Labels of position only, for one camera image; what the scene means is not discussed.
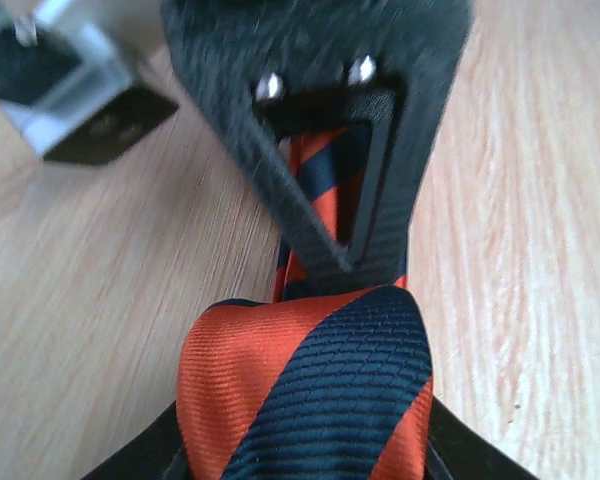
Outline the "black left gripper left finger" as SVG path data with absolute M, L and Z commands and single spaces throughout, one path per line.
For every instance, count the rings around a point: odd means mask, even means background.
M 172 403 L 131 442 L 83 477 L 84 480 L 192 479 Z

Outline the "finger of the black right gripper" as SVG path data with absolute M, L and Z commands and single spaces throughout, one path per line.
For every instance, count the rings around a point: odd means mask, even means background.
M 174 72 L 322 294 L 388 284 L 471 27 L 466 1 L 166 1 Z M 371 129 L 351 240 L 327 231 L 281 140 Z

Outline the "orange navy striped tie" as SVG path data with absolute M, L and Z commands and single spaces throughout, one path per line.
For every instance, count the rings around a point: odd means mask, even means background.
M 271 302 L 218 303 L 183 344 L 188 468 L 196 479 L 421 479 L 432 384 L 404 262 L 388 285 L 321 296 L 282 247 Z

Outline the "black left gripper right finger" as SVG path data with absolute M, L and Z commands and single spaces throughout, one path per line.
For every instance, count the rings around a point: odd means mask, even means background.
M 537 480 L 519 463 L 433 399 L 427 438 L 426 480 Z

